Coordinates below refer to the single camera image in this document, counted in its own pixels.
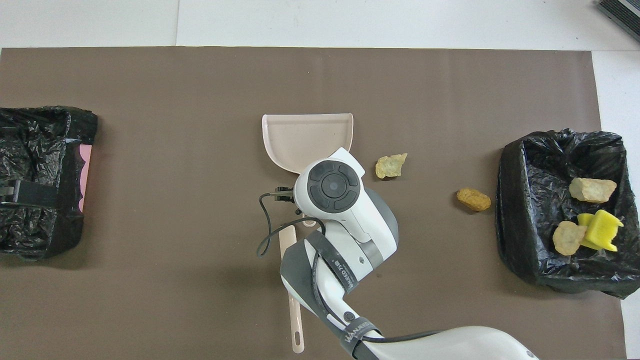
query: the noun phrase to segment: food scrap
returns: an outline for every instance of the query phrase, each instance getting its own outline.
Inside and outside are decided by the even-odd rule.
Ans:
[[[489,196],[476,189],[462,188],[456,193],[456,198],[473,211],[484,211],[491,206]]]
[[[405,159],[406,153],[381,157],[376,163],[376,176],[384,179],[385,176],[394,177],[402,175],[400,170],[402,170]]]
[[[580,201],[602,204],[609,201],[616,187],[617,184],[611,180],[576,177],[569,184],[569,192]]]
[[[586,231],[586,226],[576,225],[571,221],[560,222],[553,236],[556,251],[562,255],[575,254]]]
[[[593,250],[618,251],[611,242],[618,234],[618,227],[622,226],[622,222],[606,210],[598,210],[595,215],[578,214],[578,225],[571,221],[558,225],[553,235],[554,245],[562,255],[575,254],[580,245]]]

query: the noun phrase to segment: pink dustpan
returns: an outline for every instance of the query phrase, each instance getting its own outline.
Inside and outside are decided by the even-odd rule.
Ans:
[[[300,174],[307,165],[339,147],[351,148],[352,114],[265,115],[262,139],[271,160]]]

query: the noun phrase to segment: trash bag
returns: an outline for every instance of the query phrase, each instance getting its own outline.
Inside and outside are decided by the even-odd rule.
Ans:
[[[64,106],[0,108],[0,254],[35,261],[80,241],[84,166],[97,117]]]
[[[608,179],[618,186],[603,204],[569,193],[574,177]],[[580,246],[556,252],[552,236],[561,221],[604,209],[619,218],[617,252]],[[640,230],[622,137],[595,131],[531,133],[504,147],[500,158],[496,232],[502,261],[521,279],[556,291],[598,290],[624,299],[640,288]]]

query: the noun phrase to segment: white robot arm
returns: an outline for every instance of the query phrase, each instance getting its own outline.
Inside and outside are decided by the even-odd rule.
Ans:
[[[314,231],[287,249],[280,276],[287,291],[322,320],[355,359],[509,359],[537,357],[505,332],[460,327],[384,338],[342,299],[398,245],[397,221],[377,193],[362,186],[364,169],[345,149],[310,164],[293,188],[304,214],[322,219]]]

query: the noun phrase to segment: dustpan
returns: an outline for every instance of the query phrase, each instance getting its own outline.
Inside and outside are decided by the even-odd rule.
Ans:
[[[286,171],[300,174],[315,160],[326,158],[338,148],[350,150],[353,139],[353,115],[306,114],[264,115],[262,139],[271,160]],[[314,222],[303,222],[313,226]],[[280,255],[296,243],[296,231],[289,226],[280,232]],[[300,304],[289,294],[291,343],[295,353],[305,348]]]

